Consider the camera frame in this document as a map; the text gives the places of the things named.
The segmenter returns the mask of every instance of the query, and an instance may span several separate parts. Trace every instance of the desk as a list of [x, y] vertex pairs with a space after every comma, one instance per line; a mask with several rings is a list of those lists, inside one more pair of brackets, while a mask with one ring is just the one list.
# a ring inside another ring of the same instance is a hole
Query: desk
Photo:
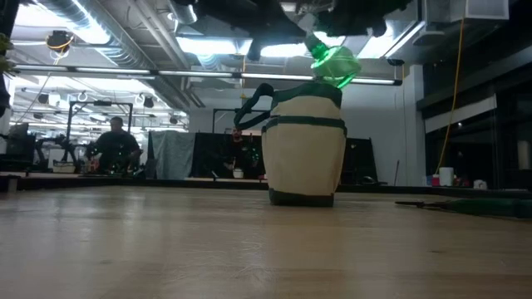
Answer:
[[2, 298], [512, 298], [532, 294], [532, 225], [403, 208], [430, 195], [98, 187], [0, 201]]

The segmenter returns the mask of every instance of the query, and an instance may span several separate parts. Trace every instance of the fluorescent light fixture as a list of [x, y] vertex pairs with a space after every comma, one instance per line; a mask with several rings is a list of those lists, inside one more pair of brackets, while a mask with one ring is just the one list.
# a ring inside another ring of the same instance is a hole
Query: fluorescent light fixture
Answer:
[[233, 40], [214, 38], [187, 38], [177, 37], [181, 50], [196, 55], [210, 54], [237, 54]]
[[423, 27], [425, 26], [425, 21], [419, 22], [417, 26], [414, 27], [408, 34], [406, 34], [390, 51], [386, 52], [384, 54], [384, 57], [388, 58], [395, 54], [397, 50], [401, 49], [401, 47], [405, 46], [405, 44], [410, 41], [411, 38], [413, 38]]
[[249, 79], [277, 79], [277, 80], [294, 80], [294, 81], [311, 81], [313, 79], [312, 76], [254, 74], [254, 73], [242, 73], [242, 77], [249, 78]]
[[80, 106], [80, 105], [78, 105], [78, 104], [74, 105], [74, 107], [73, 107], [73, 108], [77, 108], [78, 110], [80, 110], [80, 109], [81, 109], [82, 111], [85, 111], [85, 112], [88, 112], [88, 113], [94, 113], [94, 111], [93, 111], [93, 110], [90, 110], [89, 108], [86, 108], [86, 107], [83, 107], [83, 108], [81, 108], [81, 106]]
[[378, 84], [378, 85], [394, 85], [394, 80], [385, 80], [385, 79], [367, 79], [367, 78], [356, 78], [351, 80], [351, 83], [355, 84]]
[[232, 73], [220, 71], [159, 71], [163, 76], [192, 76], [192, 77], [213, 77], [213, 78], [230, 78]]
[[67, 27], [67, 23], [63, 19], [37, 5], [20, 5], [15, 19], [16, 25], [24, 27]]
[[116, 75], [117, 79], [155, 80], [155, 76]]
[[387, 22], [386, 32], [381, 37], [371, 37], [357, 58], [380, 58], [386, 54], [393, 46], [394, 42], [393, 26]]
[[95, 119], [95, 120], [99, 120], [99, 121], [106, 121], [107, 118], [104, 116], [104, 115], [98, 115], [98, 114], [91, 114], [89, 115], [89, 117]]
[[295, 57], [304, 56], [307, 47], [303, 43], [266, 46], [260, 52], [263, 57]]
[[121, 68], [105, 68], [105, 67], [77, 67], [78, 71], [92, 72], [92, 73], [107, 73], [107, 74], [127, 74], [127, 75], [149, 75], [148, 70], [132, 70]]
[[39, 66], [39, 65], [20, 65], [15, 66], [17, 71], [67, 71], [64, 66]]
[[[345, 41], [346, 37], [328, 37], [325, 32], [315, 32], [322, 42], [330, 47], [340, 46]], [[242, 41], [241, 47], [236, 47], [233, 39], [213, 39], [213, 38], [186, 38], [177, 37], [177, 42], [181, 49], [188, 53], [195, 55], [213, 55], [213, 54], [248, 54], [251, 46], [251, 39]], [[260, 52], [264, 57], [294, 57], [304, 56], [307, 53], [307, 47], [304, 43], [299, 44], [282, 44], [267, 46]]]
[[[10, 122], [9, 125], [15, 125], [15, 122]], [[28, 123], [31, 127], [47, 127], [47, 128], [60, 128], [60, 129], [66, 129], [67, 124], [49, 124], [49, 123], [40, 123], [40, 122], [32, 122]], [[72, 124], [72, 129], [110, 129], [109, 125], [91, 125], [91, 124]], [[183, 129], [181, 126], [169, 126], [169, 127], [139, 127], [139, 126], [131, 126], [131, 132], [137, 132], [140, 133], [143, 128], [146, 128], [147, 130], [153, 130], [153, 131], [163, 131], [163, 130], [177, 130], [179, 132], [186, 132], [186, 130]]]

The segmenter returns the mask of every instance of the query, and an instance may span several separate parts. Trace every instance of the green glowing light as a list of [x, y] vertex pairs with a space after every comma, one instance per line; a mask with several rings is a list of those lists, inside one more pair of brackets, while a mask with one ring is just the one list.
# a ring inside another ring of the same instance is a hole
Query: green glowing light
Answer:
[[338, 83], [336, 85], [336, 87], [342, 89], [344, 86], [346, 86], [347, 84], [351, 83], [351, 81], [355, 78], [357, 74], [351, 74], [349, 76], [345, 76], [341, 81], [340, 83]]
[[322, 58], [317, 59], [310, 67], [311, 68], [317, 68], [320, 67], [323, 63], [327, 62], [329, 59], [331, 59], [334, 54], [336, 54], [340, 50], [340, 47], [334, 47], [331, 49], [327, 49], [324, 54], [325, 56], [322, 56]]

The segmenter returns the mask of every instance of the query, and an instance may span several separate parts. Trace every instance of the ceiling duct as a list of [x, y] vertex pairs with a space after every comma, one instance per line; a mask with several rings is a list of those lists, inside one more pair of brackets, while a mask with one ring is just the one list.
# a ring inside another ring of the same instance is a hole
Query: ceiling duct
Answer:
[[179, 5], [172, 0], [168, 0], [168, 6], [174, 15], [174, 19], [179, 24], [191, 25], [198, 21], [198, 16], [196, 16], [192, 5]]
[[[102, 55], [113, 61], [118, 67], [129, 69], [156, 68], [155, 63], [148, 58], [120, 23], [98, 1], [38, 0], [37, 3], [58, 17], [69, 21], [69, 29], [85, 42], [105, 43], [108, 46], [120, 47], [119, 49], [98, 49]], [[190, 106], [189, 97], [183, 91], [173, 87], [180, 86], [181, 80], [184, 79], [156, 77], [154, 80], [143, 81], [143, 83], [151, 86], [169, 107], [186, 110]]]

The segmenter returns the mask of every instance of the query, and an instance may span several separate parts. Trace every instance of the metal frame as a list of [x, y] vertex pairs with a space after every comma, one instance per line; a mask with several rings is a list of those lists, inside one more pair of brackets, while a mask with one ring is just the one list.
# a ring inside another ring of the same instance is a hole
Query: metal frame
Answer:
[[[81, 109], [83, 109], [83, 107], [85, 107], [86, 105], [89, 105], [89, 104], [95, 104], [95, 103], [99, 103], [100, 101], [95, 101], [95, 100], [88, 100], [88, 101], [78, 101], [78, 100], [75, 100], [75, 101], [72, 101], [70, 102], [70, 108], [68, 108], [68, 122], [66, 123], [66, 139], [65, 139], [65, 142], [70, 142], [70, 131], [71, 131], [71, 126], [72, 126], [72, 117], [74, 117], [74, 115], [77, 114], [77, 112], [79, 111], [76, 111], [74, 112], [73, 108], [74, 108], [74, 105], [78, 105], [78, 104], [81, 104]], [[127, 132], [130, 133], [131, 132], [131, 122], [133, 120], [133, 104], [131, 103], [116, 103], [116, 102], [107, 102], [107, 103], [110, 103], [110, 105], [127, 105], [130, 107], [130, 114], [128, 115], [128, 121], [127, 121]], [[68, 155], [68, 152], [65, 150], [65, 154], [63, 155], [63, 160], [67, 160], [67, 155]]]
[[[212, 119], [212, 133], [214, 133], [214, 129], [216, 128], [216, 113], [218, 111], [226, 111], [226, 112], [234, 112], [234, 113], [238, 113], [239, 112], [239, 108], [237, 109], [213, 109], [213, 119]], [[269, 110], [251, 110], [251, 113], [263, 113], [263, 112], [268, 112]]]

